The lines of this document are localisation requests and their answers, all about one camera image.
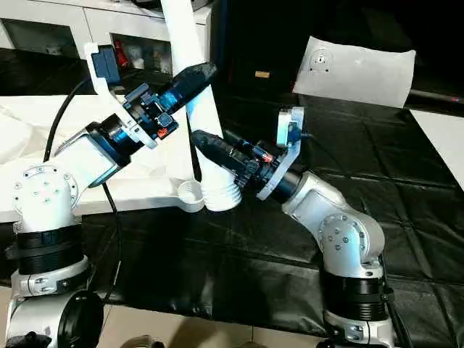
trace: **white pipe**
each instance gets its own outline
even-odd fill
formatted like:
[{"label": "white pipe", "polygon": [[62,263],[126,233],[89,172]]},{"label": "white pipe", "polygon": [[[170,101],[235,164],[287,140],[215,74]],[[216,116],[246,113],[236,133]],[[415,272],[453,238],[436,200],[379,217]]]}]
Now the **white pipe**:
[{"label": "white pipe", "polygon": [[[191,65],[204,62],[204,56],[194,20],[190,0],[161,0],[173,55],[174,74]],[[202,129],[220,137],[218,111],[211,87],[187,104],[188,121],[192,131]],[[241,201],[234,176],[227,170],[209,161],[200,151],[196,151],[202,170],[202,193],[209,210],[222,211],[235,207]]]}]

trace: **robotic arm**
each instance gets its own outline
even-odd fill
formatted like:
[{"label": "robotic arm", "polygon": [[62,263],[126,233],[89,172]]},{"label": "robotic arm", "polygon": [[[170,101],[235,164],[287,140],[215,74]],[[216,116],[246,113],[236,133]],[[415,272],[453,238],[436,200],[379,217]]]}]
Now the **robotic arm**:
[{"label": "robotic arm", "polygon": [[192,138],[207,158],[236,174],[240,187],[251,186],[261,200],[272,196],[314,236],[323,253],[329,346],[393,348],[385,305],[390,290],[379,262],[384,233],[373,218],[351,208],[339,190],[310,171],[291,168],[300,150],[303,117],[301,107],[279,114],[277,145],[285,150],[280,156],[229,131],[221,139],[196,130]]},{"label": "robotic arm", "polygon": [[103,322],[100,298],[85,290],[89,262],[81,246],[80,217],[73,214],[82,193],[131,162],[144,145],[153,149],[178,127],[172,114],[206,88],[215,66],[188,67],[157,93],[143,83],[120,103],[108,84],[119,82],[111,46],[89,44],[94,88],[114,114],[91,123],[59,148],[48,162],[29,168],[14,185],[21,220],[6,251],[17,261],[7,320],[7,347],[92,348]]}]

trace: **table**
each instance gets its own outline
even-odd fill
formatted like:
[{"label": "table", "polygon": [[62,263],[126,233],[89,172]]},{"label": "table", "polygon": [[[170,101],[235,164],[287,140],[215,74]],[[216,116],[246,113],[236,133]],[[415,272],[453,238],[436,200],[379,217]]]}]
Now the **table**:
[{"label": "table", "polygon": [[[0,94],[68,93],[84,72],[85,66],[70,59],[50,62],[0,50]],[[141,80],[156,76],[140,72],[126,82],[133,88]],[[293,94],[238,94],[220,84],[215,95],[223,127],[255,141],[275,138],[281,107],[305,107],[306,131],[333,152],[352,179],[310,143],[303,144],[301,163],[381,224],[389,280],[415,347],[461,347],[464,196],[410,112]],[[113,301],[325,335],[320,252],[275,202],[260,202],[248,191],[236,209],[224,213],[163,208],[124,212],[121,218],[123,269]],[[91,260],[98,259],[112,229],[110,215],[84,217]],[[11,227],[0,225],[0,246],[11,241]],[[98,274],[102,292],[115,253],[112,245],[105,256],[108,267]],[[13,269],[0,260],[3,284]]]}]

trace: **tile floor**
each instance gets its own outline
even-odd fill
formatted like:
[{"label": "tile floor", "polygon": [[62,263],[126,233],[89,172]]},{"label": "tile floor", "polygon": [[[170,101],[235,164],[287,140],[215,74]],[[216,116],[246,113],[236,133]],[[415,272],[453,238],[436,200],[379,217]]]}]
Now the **tile floor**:
[{"label": "tile floor", "polygon": [[[0,286],[0,332],[7,321],[10,289]],[[237,348],[253,341],[267,348],[313,348],[319,338],[246,325],[221,323],[182,315],[105,306],[98,348],[118,348],[125,341],[150,335],[169,348]],[[4,346],[3,334],[0,347]]]}]

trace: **white paper sheet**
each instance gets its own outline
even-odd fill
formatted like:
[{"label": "white paper sheet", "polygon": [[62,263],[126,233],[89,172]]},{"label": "white paper sheet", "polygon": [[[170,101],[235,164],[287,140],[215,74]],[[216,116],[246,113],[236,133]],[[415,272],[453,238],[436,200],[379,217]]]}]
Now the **white paper sheet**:
[{"label": "white paper sheet", "polygon": [[435,150],[464,190],[464,118],[410,110]]},{"label": "white paper sheet", "polygon": [[415,51],[376,51],[310,37],[294,93],[404,107]]}]

